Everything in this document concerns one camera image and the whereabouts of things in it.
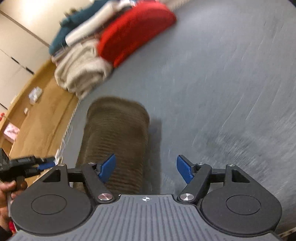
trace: black sleeve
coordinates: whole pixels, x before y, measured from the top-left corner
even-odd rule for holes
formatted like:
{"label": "black sleeve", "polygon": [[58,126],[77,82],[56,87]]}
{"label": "black sleeve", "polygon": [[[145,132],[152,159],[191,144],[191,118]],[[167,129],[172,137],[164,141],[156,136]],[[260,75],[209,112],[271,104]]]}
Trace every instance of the black sleeve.
{"label": "black sleeve", "polygon": [[6,241],[12,236],[11,232],[7,232],[0,226],[0,241]]}

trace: brown knit sweater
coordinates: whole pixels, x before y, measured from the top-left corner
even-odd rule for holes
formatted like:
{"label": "brown knit sweater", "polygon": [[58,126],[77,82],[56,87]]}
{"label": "brown knit sweater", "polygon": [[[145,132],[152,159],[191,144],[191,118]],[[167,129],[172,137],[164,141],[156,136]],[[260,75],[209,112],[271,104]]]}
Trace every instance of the brown knit sweater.
{"label": "brown knit sweater", "polygon": [[139,103],[115,97],[96,100],[87,113],[76,167],[89,161],[101,163],[114,153],[116,168],[106,187],[115,196],[137,194],[142,185],[148,126],[149,115]]}

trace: folded red garment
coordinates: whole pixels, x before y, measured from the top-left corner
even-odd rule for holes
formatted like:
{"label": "folded red garment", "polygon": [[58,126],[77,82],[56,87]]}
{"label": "folded red garment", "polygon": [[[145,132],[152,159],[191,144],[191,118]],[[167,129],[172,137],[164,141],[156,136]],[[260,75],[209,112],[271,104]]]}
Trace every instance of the folded red garment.
{"label": "folded red garment", "polygon": [[103,32],[98,54],[119,66],[130,54],[176,22],[176,16],[164,4],[139,2]]}

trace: teal garment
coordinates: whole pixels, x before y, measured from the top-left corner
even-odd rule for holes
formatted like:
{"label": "teal garment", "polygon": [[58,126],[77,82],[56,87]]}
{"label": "teal garment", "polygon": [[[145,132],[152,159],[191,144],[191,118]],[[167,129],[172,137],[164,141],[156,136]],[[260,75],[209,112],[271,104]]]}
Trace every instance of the teal garment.
{"label": "teal garment", "polygon": [[89,8],[83,9],[67,18],[64,18],[60,23],[61,29],[49,47],[50,55],[53,55],[61,48],[66,47],[66,35],[92,17],[106,2],[108,2],[108,0],[96,0]]}

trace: hand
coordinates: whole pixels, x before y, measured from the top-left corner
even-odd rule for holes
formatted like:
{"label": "hand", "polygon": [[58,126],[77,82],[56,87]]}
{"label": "hand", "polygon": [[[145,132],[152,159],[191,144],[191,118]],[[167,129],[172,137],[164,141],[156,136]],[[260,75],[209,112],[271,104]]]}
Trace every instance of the hand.
{"label": "hand", "polygon": [[[17,184],[15,181],[12,181],[11,183],[0,183],[0,226],[6,231],[9,231],[9,217],[6,195],[8,192],[12,192],[13,190],[15,190],[16,186]],[[22,182],[19,187],[19,190],[11,193],[12,201],[18,195],[20,195],[27,187],[28,184],[25,181]]]}

